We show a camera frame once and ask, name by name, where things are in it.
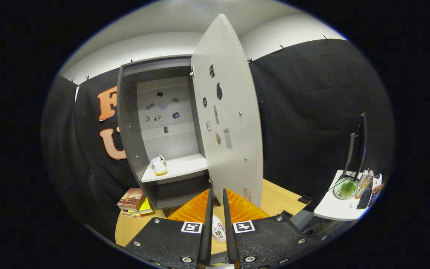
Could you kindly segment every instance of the stack of books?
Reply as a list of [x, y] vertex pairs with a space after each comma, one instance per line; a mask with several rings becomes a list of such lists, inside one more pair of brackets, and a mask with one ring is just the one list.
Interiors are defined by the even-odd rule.
[[138, 219], [153, 212], [149, 200], [140, 188], [130, 188], [117, 203], [117, 206], [125, 216]]

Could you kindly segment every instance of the shoe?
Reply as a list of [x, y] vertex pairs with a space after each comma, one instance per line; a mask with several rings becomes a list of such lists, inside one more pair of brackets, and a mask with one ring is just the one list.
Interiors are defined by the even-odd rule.
[[225, 234], [222, 221], [215, 215], [213, 215], [212, 218], [212, 235], [218, 243], [225, 243], [227, 241], [227, 235]]
[[156, 176], [167, 174], [167, 163], [162, 155], [158, 155], [150, 161], [150, 167], [154, 170]]

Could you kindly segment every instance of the cable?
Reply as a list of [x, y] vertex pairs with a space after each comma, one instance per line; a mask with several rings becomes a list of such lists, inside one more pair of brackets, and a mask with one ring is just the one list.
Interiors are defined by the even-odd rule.
[[350, 177], [351, 177], [351, 178], [353, 178], [353, 177], [352, 177], [353, 173], [354, 173], [354, 172], [351, 172], [351, 175], [349, 175], [348, 177], [346, 177], [342, 182], [339, 182], [338, 184], [336, 184], [336, 185], [334, 185], [333, 187], [331, 187], [330, 189], [328, 189], [328, 191], [331, 191], [334, 187], [336, 187], [336, 186], [338, 186], [339, 184], [343, 183], [346, 179], [348, 179], [348, 178], [350, 178]]

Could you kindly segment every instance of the cabinet door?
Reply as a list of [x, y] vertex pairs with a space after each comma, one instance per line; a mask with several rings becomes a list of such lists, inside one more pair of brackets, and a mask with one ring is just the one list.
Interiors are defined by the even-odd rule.
[[208, 172], [222, 201], [228, 188], [261, 205], [263, 151], [255, 87], [243, 48], [220, 14], [191, 58]]

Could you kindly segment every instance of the white wall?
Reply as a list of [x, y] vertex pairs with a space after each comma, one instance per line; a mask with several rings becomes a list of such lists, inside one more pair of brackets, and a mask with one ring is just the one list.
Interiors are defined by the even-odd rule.
[[[246, 58], [258, 59], [284, 47], [327, 38], [345, 39], [308, 14], [293, 14], [262, 24], [240, 38]], [[79, 85], [121, 65], [160, 56], [192, 54], [203, 33], [167, 32], [129, 38], [106, 46], [65, 70], [61, 75]]]
[[309, 14], [293, 14], [262, 24], [240, 38], [246, 58], [253, 60], [283, 47], [306, 41], [332, 38], [344, 39], [341, 34]]
[[79, 85], [87, 75], [89, 79], [93, 78], [130, 63], [131, 59], [139, 61], [159, 56], [192, 54], [202, 35], [203, 33], [194, 32], [169, 32], [129, 38], [89, 54], [61, 75], [68, 80], [74, 78], [74, 83]]

